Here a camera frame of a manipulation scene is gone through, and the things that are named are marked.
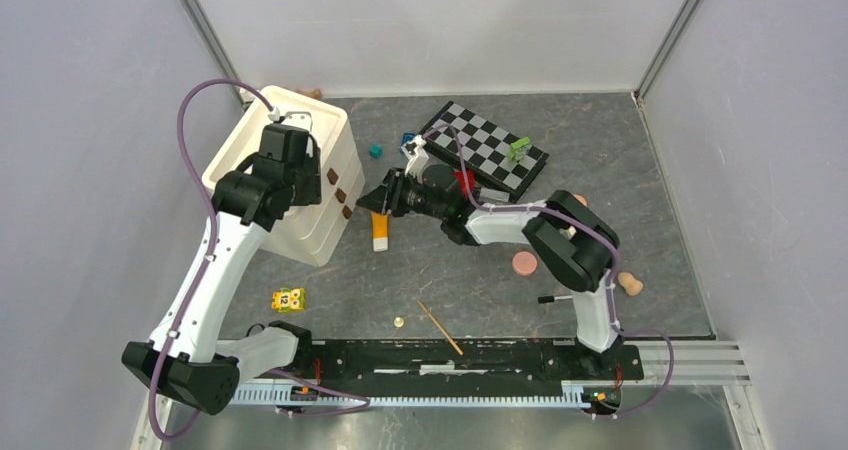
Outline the orange white cream tube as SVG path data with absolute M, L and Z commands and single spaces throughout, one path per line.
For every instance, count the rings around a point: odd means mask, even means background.
M 389 249 L 389 216 L 371 213 L 372 248 L 374 252 L 384 252 Z

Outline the white drawer organizer box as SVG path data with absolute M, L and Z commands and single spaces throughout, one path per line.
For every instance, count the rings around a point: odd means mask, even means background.
M 347 113 L 266 86 L 202 175 L 214 210 L 269 235 L 262 249 L 325 265 L 364 186 Z

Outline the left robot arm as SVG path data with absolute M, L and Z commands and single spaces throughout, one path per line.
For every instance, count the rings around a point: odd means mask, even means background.
M 130 342 L 123 365 L 154 393 L 216 415 L 238 386 L 273 369 L 290 377 L 314 364 L 309 330 L 273 321 L 225 342 L 219 333 L 246 266 L 292 207 L 321 201 L 320 149 L 307 130 L 271 123 L 250 154 L 215 185 L 191 272 L 145 342 Z

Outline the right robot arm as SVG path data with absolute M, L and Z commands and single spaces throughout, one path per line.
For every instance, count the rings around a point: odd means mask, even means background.
M 447 165 L 432 165 L 420 176 L 390 169 L 357 204 L 391 217 L 433 217 L 458 245 L 530 246 L 571 293 L 582 345 L 577 352 L 580 370 L 591 378 L 606 376 L 618 363 L 613 346 L 620 328 L 611 301 L 620 262 L 617 234 L 568 191 L 523 205 L 480 203 L 477 195 L 467 176 Z

